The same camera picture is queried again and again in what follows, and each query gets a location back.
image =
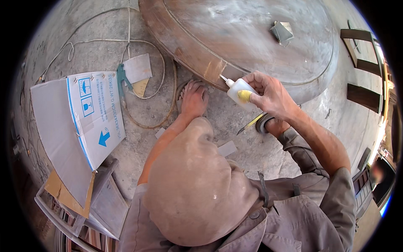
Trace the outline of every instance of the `wood grain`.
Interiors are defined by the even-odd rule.
[[[219,74],[236,80],[259,70],[303,103],[319,95],[335,72],[339,38],[319,0],[139,0],[139,8],[163,49],[222,91],[228,87]],[[274,21],[291,24],[294,38],[287,47],[270,31]]]

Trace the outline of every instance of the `man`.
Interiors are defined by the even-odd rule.
[[[201,117],[208,93],[190,81],[181,92],[181,114],[144,164],[121,251],[351,250],[356,206],[346,149],[279,80],[261,72],[243,79],[260,94],[251,102],[274,117],[265,116],[257,128],[280,141],[302,175],[264,181],[260,174],[254,181],[220,156]]]
[[[380,167],[379,162],[375,161],[370,168],[371,189],[374,190],[378,184],[382,183],[384,177],[383,169]]]

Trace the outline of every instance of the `white paper piece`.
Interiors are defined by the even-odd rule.
[[[126,77],[131,84],[152,77],[150,55],[148,53],[123,62]]]
[[[237,147],[234,144],[234,141],[229,141],[218,148],[218,152],[221,156],[228,156],[231,153],[237,151]]]
[[[158,139],[158,138],[160,138],[160,136],[162,135],[162,133],[165,131],[165,129],[164,128],[161,128],[156,134],[155,134],[155,137]]]

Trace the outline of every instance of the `dark wooden panel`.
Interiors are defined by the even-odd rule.
[[[356,68],[379,75],[382,77],[382,73],[380,71],[379,65],[372,63],[370,61],[358,59]]]
[[[340,37],[355,39],[355,40],[365,40],[372,42],[372,35],[369,31],[358,30],[358,29],[340,29]]]
[[[376,113],[380,113],[382,111],[383,95],[364,87],[359,87],[348,83],[347,99],[369,108]]]

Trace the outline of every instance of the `electrical cable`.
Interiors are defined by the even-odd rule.
[[[174,108],[174,106],[175,106],[175,104],[176,104],[175,96],[176,96],[176,91],[177,91],[177,79],[178,79],[178,77],[177,77],[177,69],[176,69],[175,62],[174,62],[173,59],[171,59],[171,60],[172,60],[172,65],[173,65],[173,70],[174,70],[174,92],[173,92],[174,94],[173,94],[173,96],[172,96],[171,107],[169,108],[169,111],[168,111],[168,113],[166,114],[165,118],[164,118],[159,124],[157,124],[157,125],[155,125],[155,126],[146,126],[146,125],[140,124],[140,123],[138,123],[136,120],[134,120],[134,119],[131,117],[131,115],[130,115],[129,111],[127,110],[127,108],[125,108],[125,111],[126,111],[127,115],[129,116],[130,120],[131,120],[135,125],[137,125],[137,126],[143,128],[143,129],[155,129],[155,128],[161,126],[163,123],[165,123],[165,122],[168,120],[169,116],[171,115],[172,110],[173,110],[173,108]]]
[[[62,46],[62,48],[59,50],[59,52],[56,54],[56,56],[50,61],[50,63],[49,63],[49,65],[48,65],[48,67],[46,68],[46,70],[42,72],[42,74],[41,74],[42,79],[43,79],[43,80],[45,79],[46,72],[48,71],[50,65],[51,65],[51,64],[53,63],[53,61],[57,58],[57,56],[59,56],[59,54],[60,54],[60,53],[62,52],[62,50],[66,47],[66,45],[67,45],[68,43],[71,43],[71,42],[69,42],[69,39],[71,39],[71,37],[77,32],[77,30],[78,30],[80,27],[82,27],[83,25],[85,25],[85,24],[86,24],[88,21],[90,21],[91,19],[98,17],[99,15],[108,13],[108,12],[110,12],[110,11],[121,10],[121,9],[126,9],[126,8],[129,8],[129,9],[132,9],[132,10],[135,10],[135,11],[140,12],[140,10],[138,10],[138,9],[136,9],[136,8],[133,8],[133,7],[118,7],[118,8],[112,8],[112,9],[109,9],[109,10],[106,10],[106,11],[102,11],[102,12],[98,13],[97,15],[90,17],[89,19],[87,19],[87,20],[85,20],[84,22],[82,22],[79,26],[77,26],[77,28],[75,28],[74,31],[71,33],[71,35],[67,38],[66,42],[64,43],[64,45]]]
[[[102,14],[104,14],[104,13],[110,12],[110,11],[120,10],[120,9],[125,9],[125,8],[127,8],[128,12],[129,12],[129,18],[128,18],[128,19],[129,19],[128,40],[93,39],[93,40],[88,40],[88,41],[78,41],[78,42],[75,42],[74,44],[73,44],[72,42],[69,42],[69,39],[71,39],[71,37],[74,35],[74,33],[75,33],[80,27],[82,27],[85,23],[87,23],[88,21],[90,21],[91,19],[93,19],[93,18],[95,18],[95,17],[98,17],[99,15],[102,15]],[[106,10],[106,11],[103,11],[103,12],[101,12],[101,13],[98,13],[97,15],[95,15],[95,16],[93,16],[93,17],[90,17],[89,19],[87,19],[87,20],[85,20],[83,23],[81,23],[81,24],[73,31],[73,33],[69,36],[69,38],[67,39],[66,43],[61,47],[61,49],[60,49],[59,52],[56,54],[56,56],[50,61],[48,67],[42,72],[41,77],[39,77],[38,80],[40,80],[41,78],[42,78],[42,81],[45,80],[46,73],[48,72],[48,70],[49,70],[51,64],[55,61],[55,59],[59,56],[59,54],[63,51],[63,49],[64,49],[67,45],[69,45],[69,44],[71,45],[71,49],[70,49],[70,51],[69,51],[69,54],[68,54],[67,59],[68,59],[68,61],[71,61],[72,58],[73,58],[73,56],[74,56],[74,46],[75,46],[76,44],[79,44],[79,43],[89,43],[89,42],[94,42],[94,41],[128,42],[127,45],[126,45],[126,47],[125,47],[125,49],[124,49],[124,51],[123,51],[123,53],[122,53],[122,57],[121,57],[121,59],[120,59],[120,62],[122,63],[122,62],[123,62],[123,56],[124,56],[124,54],[125,54],[125,52],[126,52],[126,49],[128,50],[128,55],[129,55],[129,59],[130,59],[130,42],[142,42],[142,43],[147,43],[147,44],[153,46],[153,47],[154,47],[155,49],[157,49],[157,51],[159,52],[159,54],[160,54],[160,56],[161,56],[161,59],[162,59],[162,65],[163,65],[163,68],[162,68],[162,69],[163,69],[163,72],[162,72],[162,79],[161,79],[161,84],[160,84],[160,86],[158,87],[157,91],[156,91],[154,94],[152,94],[152,95],[150,95],[150,96],[148,96],[148,97],[141,97],[141,96],[139,96],[138,94],[136,94],[135,92],[133,92],[133,93],[134,93],[138,98],[143,99],[143,100],[150,99],[151,97],[155,96],[155,95],[159,92],[159,90],[161,89],[162,84],[164,83],[164,79],[165,79],[165,60],[164,60],[164,57],[163,57],[161,51],[160,51],[154,44],[152,44],[151,42],[148,42],[148,41],[145,41],[145,40],[132,40],[132,39],[130,39],[130,24],[131,24],[131,21],[130,21],[130,10],[131,10],[131,9],[132,9],[132,10],[136,10],[136,11],[139,12],[138,9],[132,8],[132,7],[112,8],[112,9],[110,9],[110,10]],[[177,89],[177,69],[176,69],[176,65],[175,65],[175,63],[174,63],[173,60],[172,60],[172,64],[173,64],[173,71],[174,71],[174,91],[173,91],[173,97],[172,97],[171,107],[170,107],[170,109],[169,109],[167,115],[164,117],[164,119],[163,119],[159,124],[157,124],[157,125],[155,125],[155,126],[146,126],[146,125],[140,124],[139,122],[137,122],[136,120],[134,120],[133,117],[130,115],[129,111],[127,110],[127,108],[125,108],[125,111],[126,111],[126,113],[128,114],[130,120],[131,120],[135,125],[137,125],[137,126],[139,126],[139,127],[141,127],[141,128],[144,128],[144,129],[155,129],[155,128],[161,126],[164,122],[166,122],[166,121],[168,120],[168,117],[171,115],[172,110],[173,110],[173,108],[174,108],[174,105],[176,104],[176,102],[175,102],[175,95],[176,95],[176,89]]]

